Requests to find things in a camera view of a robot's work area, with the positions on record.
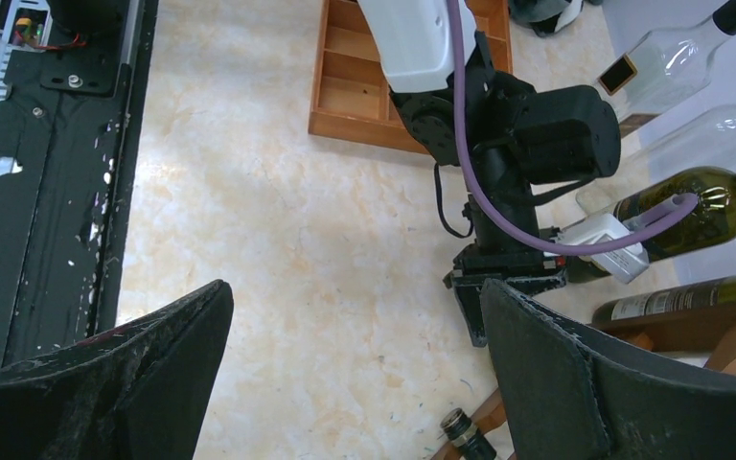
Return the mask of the zebra striped cloth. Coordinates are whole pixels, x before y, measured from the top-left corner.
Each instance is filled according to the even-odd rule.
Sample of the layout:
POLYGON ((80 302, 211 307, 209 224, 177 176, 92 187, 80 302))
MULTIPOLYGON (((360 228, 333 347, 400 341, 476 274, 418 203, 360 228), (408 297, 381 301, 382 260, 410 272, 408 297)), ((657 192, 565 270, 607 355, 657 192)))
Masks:
POLYGON ((603 0, 509 0, 510 18, 539 37, 554 35, 573 23, 586 5, 599 7, 603 0))

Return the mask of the green wine bottle silver neck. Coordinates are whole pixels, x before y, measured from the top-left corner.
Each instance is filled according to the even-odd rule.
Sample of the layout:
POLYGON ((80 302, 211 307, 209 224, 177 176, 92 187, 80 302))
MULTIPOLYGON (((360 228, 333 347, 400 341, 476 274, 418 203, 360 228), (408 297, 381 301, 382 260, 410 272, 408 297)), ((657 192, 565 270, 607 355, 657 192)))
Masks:
POLYGON ((441 421, 448 441, 434 459, 495 460, 497 451, 461 409, 452 409, 441 421))

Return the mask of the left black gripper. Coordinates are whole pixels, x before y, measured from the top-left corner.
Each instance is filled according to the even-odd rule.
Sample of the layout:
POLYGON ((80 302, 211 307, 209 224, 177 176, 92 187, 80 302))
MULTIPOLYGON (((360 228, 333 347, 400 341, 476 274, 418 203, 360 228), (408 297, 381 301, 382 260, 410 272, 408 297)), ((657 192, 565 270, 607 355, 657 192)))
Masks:
POLYGON ((476 348, 488 344, 480 302, 481 285, 488 278, 507 281, 529 295, 564 288, 567 284, 563 257, 547 256, 536 249, 503 253, 482 251, 476 243, 466 246, 453 259, 452 270, 443 283, 446 288, 452 288, 471 344, 476 348))

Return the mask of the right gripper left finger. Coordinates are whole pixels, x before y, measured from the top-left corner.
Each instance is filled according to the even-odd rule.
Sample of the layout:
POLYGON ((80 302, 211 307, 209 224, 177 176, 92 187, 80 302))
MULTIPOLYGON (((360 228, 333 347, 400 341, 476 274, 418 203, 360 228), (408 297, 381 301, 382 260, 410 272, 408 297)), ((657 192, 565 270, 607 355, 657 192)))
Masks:
POLYGON ((0 459, 190 459, 234 311, 215 280, 0 370, 0 459))

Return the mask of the dark wine bottle black cap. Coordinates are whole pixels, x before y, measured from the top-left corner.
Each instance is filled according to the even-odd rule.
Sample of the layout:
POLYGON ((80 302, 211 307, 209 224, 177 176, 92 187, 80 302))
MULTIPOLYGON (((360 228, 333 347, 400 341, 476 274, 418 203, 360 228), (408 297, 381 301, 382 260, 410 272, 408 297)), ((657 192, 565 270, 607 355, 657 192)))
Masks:
POLYGON ((643 242, 650 263, 736 239, 736 172, 718 167, 678 172, 587 215, 610 214, 624 221, 683 193, 696 195, 699 204, 672 228, 643 242))

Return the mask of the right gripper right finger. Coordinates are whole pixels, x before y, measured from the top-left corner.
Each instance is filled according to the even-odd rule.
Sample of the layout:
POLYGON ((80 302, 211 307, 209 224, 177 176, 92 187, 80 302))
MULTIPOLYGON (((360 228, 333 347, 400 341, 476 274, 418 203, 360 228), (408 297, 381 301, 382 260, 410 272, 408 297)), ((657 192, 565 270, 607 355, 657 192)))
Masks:
POLYGON ((736 459, 736 377, 659 356, 508 284, 480 292, 520 459, 736 459))

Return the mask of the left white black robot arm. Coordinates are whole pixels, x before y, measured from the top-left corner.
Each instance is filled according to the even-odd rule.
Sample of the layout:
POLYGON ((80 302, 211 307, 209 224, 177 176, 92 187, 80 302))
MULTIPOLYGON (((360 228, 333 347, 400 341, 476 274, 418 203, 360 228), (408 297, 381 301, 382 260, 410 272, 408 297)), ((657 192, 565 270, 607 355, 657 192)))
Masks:
POLYGON ((438 166, 465 176, 469 244, 445 277, 471 343, 487 333, 480 290, 512 281, 538 294, 566 283, 540 206, 615 174, 613 108, 589 85, 539 92, 495 67, 491 41, 463 1, 362 1, 389 96, 403 126, 438 166))

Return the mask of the brown wooden wine rack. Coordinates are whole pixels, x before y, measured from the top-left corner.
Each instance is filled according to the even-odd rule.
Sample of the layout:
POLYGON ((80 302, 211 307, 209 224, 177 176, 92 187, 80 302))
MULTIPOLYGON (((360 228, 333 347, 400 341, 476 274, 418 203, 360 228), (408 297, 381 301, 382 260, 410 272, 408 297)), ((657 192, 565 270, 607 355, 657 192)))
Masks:
MULTIPOLYGON (((661 357, 736 377, 736 310, 691 310, 587 326, 661 357)), ((490 431, 508 425, 499 388, 468 416, 487 440, 490 431)))

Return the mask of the dark green wine bottle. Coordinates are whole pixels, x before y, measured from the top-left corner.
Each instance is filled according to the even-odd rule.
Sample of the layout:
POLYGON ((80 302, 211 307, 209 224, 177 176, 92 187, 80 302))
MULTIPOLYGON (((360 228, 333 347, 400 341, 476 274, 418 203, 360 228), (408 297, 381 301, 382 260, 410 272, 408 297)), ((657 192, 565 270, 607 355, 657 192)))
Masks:
POLYGON ((736 275, 609 301, 592 315, 594 324, 650 315, 736 306, 736 275))

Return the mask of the clear square spirit bottle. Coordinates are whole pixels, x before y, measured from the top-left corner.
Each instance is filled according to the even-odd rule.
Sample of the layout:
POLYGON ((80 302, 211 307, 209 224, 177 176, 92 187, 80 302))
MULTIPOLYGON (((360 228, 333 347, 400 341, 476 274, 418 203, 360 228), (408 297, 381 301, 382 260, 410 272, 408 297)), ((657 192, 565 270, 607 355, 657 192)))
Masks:
POLYGON ((736 1, 690 27, 654 29, 618 57, 593 86, 613 108, 622 138, 704 89, 714 56, 736 35, 736 1))

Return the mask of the orange wooden compartment tray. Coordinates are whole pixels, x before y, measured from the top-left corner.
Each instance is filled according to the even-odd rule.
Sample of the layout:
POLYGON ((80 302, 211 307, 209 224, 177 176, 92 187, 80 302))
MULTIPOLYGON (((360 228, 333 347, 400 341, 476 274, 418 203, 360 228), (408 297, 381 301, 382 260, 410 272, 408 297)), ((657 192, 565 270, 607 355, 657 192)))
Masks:
POLYGON ((453 110, 424 117, 403 95, 449 87, 454 72, 445 1, 326 1, 322 6, 309 132, 426 153, 452 148, 453 110))

